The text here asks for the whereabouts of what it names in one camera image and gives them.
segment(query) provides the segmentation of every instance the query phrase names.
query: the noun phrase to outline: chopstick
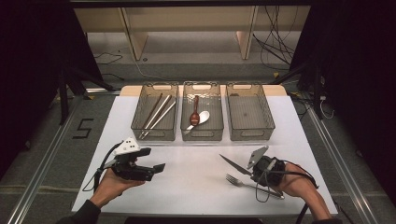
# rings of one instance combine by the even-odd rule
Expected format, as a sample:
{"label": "chopstick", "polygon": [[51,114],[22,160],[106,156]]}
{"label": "chopstick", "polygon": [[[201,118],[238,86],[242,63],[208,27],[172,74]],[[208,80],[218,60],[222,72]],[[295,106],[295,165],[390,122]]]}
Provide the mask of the chopstick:
{"label": "chopstick", "polygon": [[152,130],[155,127],[155,125],[157,125],[161,121],[161,119],[163,119],[163,117],[165,117],[165,115],[172,109],[172,107],[175,104],[176,104],[176,100],[165,110],[165,112],[163,112],[163,114],[157,119],[157,121],[151,126],[151,128],[149,128],[149,130],[146,133],[144,133],[143,136],[141,137],[139,136],[139,138],[144,139],[149,134],[149,131]]}
{"label": "chopstick", "polygon": [[154,112],[155,108],[157,107],[157,104],[160,102],[161,97],[163,97],[163,93],[162,93],[162,92],[161,92],[161,94],[160,94],[160,97],[158,97],[157,102],[155,102],[154,107],[152,107],[151,111],[149,112],[148,118],[146,119],[145,123],[143,124],[143,127],[142,127],[143,129],[144,129],[144,128],[146,127],[146,125],[148,124],[149,118],[151,118],[151,115],[152,115],[152,113]]}
{"label": "chopstick", "polygon": [[[161,113],[163,112],[163,110],[165,109],[165,106],[168,104],[169,100],[172,98],[172,95],[168,95],[166,96],[165,100],[163,101],[163,103],[160,105],[160,107],[158,108],[157,112],[154,114],[154,116],[151,118],[151,120],[149,121],[149,123],[146,125],[146,127],[144,127],[144,129],[148,129],[149,126],[151,125],[152,122],[155,122],[156,120],[158,120],[158,117],[161,115]],[[147,135],[145,133],[145,131],[142,131],[142,133],[139,135],[139,138],[143,139],[143,135]]]}

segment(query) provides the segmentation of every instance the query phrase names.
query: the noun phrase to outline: plastic container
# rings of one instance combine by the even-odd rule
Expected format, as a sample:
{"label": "plastic container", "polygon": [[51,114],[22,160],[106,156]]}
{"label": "plastic container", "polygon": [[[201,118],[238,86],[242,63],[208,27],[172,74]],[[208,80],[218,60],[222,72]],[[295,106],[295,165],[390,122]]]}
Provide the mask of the plastic container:
{"label": "plastic container", "polygon": [[275,124],[262,84],[228,83],[226,91],[231,140],[269,140]]}
{"label": "plastic container", "polygon": [[143,85],[131,125],[137,141],[175,140],[177,97],[177,83],[146,83]]}
{"label": "plastic container", "polygon": [[[194,98],[199,96],[198,113],[208,111],[209,119],[191,130],[190,115],[194,111]],[[224,123],[218,82],[185,82],[180,129],[183,141],[221,141]]]}

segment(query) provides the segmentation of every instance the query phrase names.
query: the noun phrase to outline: wire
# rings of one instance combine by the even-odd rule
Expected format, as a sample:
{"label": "wire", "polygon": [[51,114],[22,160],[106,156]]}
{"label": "wire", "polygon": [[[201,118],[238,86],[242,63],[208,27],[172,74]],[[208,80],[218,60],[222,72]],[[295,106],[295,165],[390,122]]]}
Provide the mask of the wire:
{"label": "wire", "polygon": [[303,167],[301,167],[301,166],[299,166],[299,165],[297,165],[296,163],[291,162],[291,161],[286,161],[286,160],[280,160],[280,161],[293,164],[294,166],[297,166],[297,167],[299,167],[300,169],[302,169],[304,172],[306,172],[306,174],[297,173],[297,172],[288,172],[288,173],[289,173],[290,175],[300,175],[300,176],[308,177],[308,179],[312,182],[312,184],[315,186],[315,188],[316,188],[316,189],[319,188],[319,186],[317,185],[317,182],[315,181],[315,178],[314,178],[311,174],[309,174],[309,172],[307,172]]}
{"label": "wire", "polygon": [[271,68],[271,69],[275,69],[275,70],[284,70],[284,71],[289,71],[289,69],[286,69],[286,68],[275,68],[275,67],[272,67],[272,66],[270,66],[270,65],[268,65],[268,64],[265,64],[265,62],[262,60],[262,65],[264,65],[265,67],[267,67],[267,68]]}
{"label": "wire", "polygon": [[105,54],[108,54],[108,55],[111,55],[111,56],[117,56],[117,57],[119,57],[119,58],[117,58],[117,59],[115,59],[115,60],[113,60],[113,61],[110,61],[110,62],[108,62],[108,63],[98,63],[98,64],[110,64],[110,63],[114,63],[114,62],[116,62],[116,61],[118,61],[119,59],[122,58],[122,55],[120,55],[120,54],[112,54],[112,53],[107,53],[107,52],[101,53],[101,54],[99,54],[98,56],[95,56],[94,58],[95,58],[95,59],[100,58],[100,57],[102,57],[102,56],[105,55]]}
{"label": "wire", "polygon": [[260,44],[260,46],[262,47],[262,50],[263,49],[265,49],[265,50],[267,50],[268,52],[270,52],[271,54],[273,54],[274,56],[276,56],[280,61],[282,61],[283,63],[287,63],[287,64],[290,64],[288,61],[286,61],[286,59],[282,59],[280,56],[278,56],[276,53],[274,53],[273,51],[271,51],[270,49],[268,49],[266,46],[268,45],[267,43],[265,43],[265,42],[262,42],[259,38],[257,38],[254,34],[253,34],[253,37],[257,40],[257,42]]}
{"label": "wire", "polygon": [[290,51],[294,52],[294,49],[288,47],[284,43],[284,40],[289,36],[289,34],[290,34],[291,30],[292,30],[292,27],[295,24],[295,21],[296,21],[296,18],[297,18],[297,14],[298,14],[298,8],[296,9],[296,13],[294,15],[294,20],[293,20],[293,23],[292,23],[292,25],[290,27],[290,30],[286,34],[286,36],[284,38],[280,37],[279,29],[278,29],[278,16],[279,16],[280,7],[279,6],[275,7],[275,10],[273,11],[272,17],[270,15],[269,11],[268,11],[268,8],[264,7],[264,9],[265,9],[265,12],[267,13],[268,19],[271,22],[271,30],[270,30],[270,34],[267,36],[267,38],[265,39],[265,41],[263,43],[266,44],[268,39],[269,39],[269,37],[272,36],[273,37],[273,41],[274,40],[277,41],[277,43],[279,45],[279,49],[280,49],[279,52],[282,53],[283,59],[284,59],[284,61],[286,61],[287,59],[286,59],[286,56],[285,56],[284,53],[285,52],[288,53],[288,55],[292,58],[292,53]]}
{"label": "wire", "polygon": [[[102,172],[106,169],[104,169],[105,163],[107,161],[107,158],[110,156],[111,152],[114,151],[114,149],[116,149],[117,147],[119,147],[121,144],[123,143],[117,143],[116,145],[114,145],[114,147],[112,147],[107,154],[105,155],[105,158],[102,160],[102,164],[100,165],[100,167],[96,170],[95,174],[93,175],[93,177],[91,178],[91,180],[87,183],[87,185],[85,185],[85,187],[82,189],[82,191],[96,191],[97,187],[99,186],[99,180],[100,180],[100,176],[102,175]],[[86,189],[87,186],[92,182],[93,180],[93,187],[91,189]]]}
{"label": "wire", "polygon": [[264,177],[265,177],[265,185],[267,186],[267,190],[270,190],[270,186],[269,186],[269,184],[268,184],[268,179],[267,179],[267,173],[266,173],[266,172],[262,172],[262,175],[260,176],[259,180],[258,180],[257,183],[256,183],[256,200],[257,200],[257,202],[259,202],[259,203],[266,203],[266,202],[268,202],[268,200],[269,200],[269,198],[270,198],[270,194],[267,194],[267,198],[265,199],[265,201],[261,201],[261,200],[259,199],[258,194],[257,194],[258,188],[259,188],[259,183],[262,182],[262,176],[263,176],[263,175],[264,175]]}
{"label": "wire", "polygon": [[113,76],[113,77],[117,77],[117,78],[121,79],[122,81],[125,81],[125,78],[116,76],[112,73],[103,73],[102,76]]}
{"label": "wire", "polygon": [[160,80],[165,80],[165,81],[175,81],[173,79],[168,79],[168,78],[164,78],[164,77],[155,77],[155,76],[150,76],[150,75],[145,75],[143,74],[143,72],[140,70],[139,64],[137,64],[136,60],[134,60],[134,64],[136,64],[137,70],[139,71],[140,75],[142,75],[142,77],[154,77],[154,78],[158,78]]}
{"label": "wire", "polygon": [[341,211],[344,216],[346,216],[346,219],[349,221],[349,223],[354,224],[352,218],[350,218],[350,216],[347,214],[346,211],[344,211],[344,209],[340,206],[340,204],[332,197],[332,201],[334,202],[337,210]]}
{"label": "wire", "polygon": [[321,110],[323,116],[324,116],[326,119],[332,119],[332,117],[334,117],[334,110],[332,111],[332,116],[331,116],[331,117],[327,117],[326,114],[325,114],[325,112],[323,111],[323,108],[322,108],[323,102],[324,102],[324,100],[320,101],[320,110]]}
{"label": "wire", "polygon": [[291,100],[293,102],[299,103],[303,105],[304,107],[304,112],[303,113],[297,113],[298,116],[300,116],[300,121],[303,120],[304,116],[307,114],[308,110],[311,109],[311,105],[314,104],[314,102],[310,99],[302,99],[299,98],[296,94],[288,92],[288,95],[290,96]]}

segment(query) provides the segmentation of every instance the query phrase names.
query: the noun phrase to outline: hand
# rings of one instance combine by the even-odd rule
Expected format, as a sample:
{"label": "hand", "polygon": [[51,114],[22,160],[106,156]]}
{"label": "hand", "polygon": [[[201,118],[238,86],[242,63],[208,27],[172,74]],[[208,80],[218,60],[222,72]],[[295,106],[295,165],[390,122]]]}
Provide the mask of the hand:
{"label": "hand", "polygon": [[[298,172],[304,174],[304,170],[298,165],[286,164],[285,171]],[[321,195],[318,193],[312,182],[300,175],[284,175],[280,184],[273,187],[274,190],[282,190],[292,197],[301,197],[315,220],[332,218],[329,209]]]}
{"label": "hand", "polygon": [[90,198],[97,207],[102,208],[111,200],[120,196],[125,190],[143,185],[146,181],[125,180],[114,174],[113,170],[107,169],[96,192]]}

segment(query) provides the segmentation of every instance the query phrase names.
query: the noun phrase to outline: knife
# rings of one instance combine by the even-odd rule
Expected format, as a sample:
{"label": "knife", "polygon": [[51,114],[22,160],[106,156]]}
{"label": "knife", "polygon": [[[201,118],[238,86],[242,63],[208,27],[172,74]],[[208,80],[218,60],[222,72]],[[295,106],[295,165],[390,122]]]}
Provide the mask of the knife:
{"label": "knife", "polygon": [[241,172],[241,173],[244,174],[244,175],[253,176],[253,173],[251,173],[251,172],[245,170],[244,168],[242,168],[241,166],[239,166],[239,165],[236,164],[235,162],[230,161],[229,159],[223,157],[221,154],[220,154],[220,156],[221,156],[225,161],[227,161],[228,163],[230,163],[230,165],[233,166],[233,168],[235,168],[237,171]]}

